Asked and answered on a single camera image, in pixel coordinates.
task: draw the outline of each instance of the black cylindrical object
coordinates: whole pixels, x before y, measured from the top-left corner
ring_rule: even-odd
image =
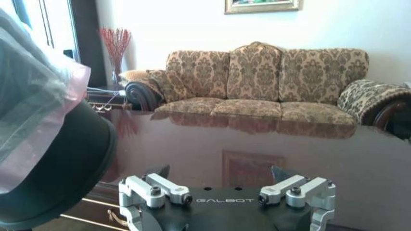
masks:
[[[113,125],[80,102],[28,177],[0,194],[0,227],[33,228],[75,206],[111,165],[116,140]]]

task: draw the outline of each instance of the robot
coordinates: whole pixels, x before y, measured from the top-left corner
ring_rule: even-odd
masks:
[[[283,180],[260,189],[188,188],[161,173],[129,176],[119,183],[124,225],[131,231],[324,231],[335,216],[335,184],[276,167],[272,172]]]

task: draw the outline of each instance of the logo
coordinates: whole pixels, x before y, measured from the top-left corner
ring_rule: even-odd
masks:
[[[197,203],[251,203],[253,199],[196,199]]]

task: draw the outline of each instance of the window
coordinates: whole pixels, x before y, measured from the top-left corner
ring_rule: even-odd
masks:
[[[68,0],[11,0],[35,37],[80,62]]]

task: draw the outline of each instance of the drawer handle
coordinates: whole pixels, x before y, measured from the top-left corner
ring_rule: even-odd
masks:
[[[109,219],[111,221],[115,220],[120,225],[128,227],[127,221],[125,221],[125,220],[121,220],[121,219],[119,218],[119,216],[116,215],[116,212],[115,212],[113,210],[109,209],[109,210],[107,211],[107,213],[108,213],[108,219]]]

